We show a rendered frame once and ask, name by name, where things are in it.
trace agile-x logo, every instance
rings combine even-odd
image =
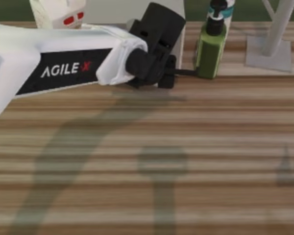
[[[75,74],[78,72],[86,72],[90,69],[91,62],[85,61],[82,65],[79,62],[75,63],[66,63],[61,65],[54,65],[52,67],[46,66],[44,72],[40,76],[41,78],[44,77],[56,77],[56,76],[64,76]]]

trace black bottle pump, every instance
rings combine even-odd
[[[214,13],[208,17],[206,32],[210,36],[219,36],[224,26],[224,18],[221,15],[221,11],[227,8],[227,1],[211,0],[210,7],[214,10]]]

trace wooden table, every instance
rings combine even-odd
[[[233,38],[226,53],[239,55]],[[239,58],[169,92],[13,100],[0,116],[0,235],[294,235],[294,76],[243,76]]]

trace teal label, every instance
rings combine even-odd
[[[226,18],[229,18],[229,17],[232,16],[233,10],[234,10],[234,6],[231,6],[231,7],[227,8],[227,9],[225,9],[224,11],[221,11],[221,14],[226,19]],[[214,12],[214,10],[210,7],[209,8],[209,13],[213,13],[213,12]]]

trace black label panel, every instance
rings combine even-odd
[[[96,82],[96,71],[112,49],[49,52],[17,95]]]

